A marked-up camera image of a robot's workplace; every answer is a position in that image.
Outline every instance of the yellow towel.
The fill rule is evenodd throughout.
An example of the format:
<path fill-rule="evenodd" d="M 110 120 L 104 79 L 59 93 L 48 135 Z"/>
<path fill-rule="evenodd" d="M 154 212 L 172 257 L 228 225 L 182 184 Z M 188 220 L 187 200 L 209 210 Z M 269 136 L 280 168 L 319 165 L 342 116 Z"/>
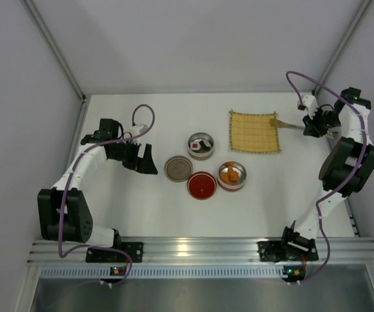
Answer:
<path fill-rule="evenodd" d="M 242 114 L 230 111 L 230 149 L 243 153 L 279 153 L 278 129 L 272 127 L 273 114 Z"/>

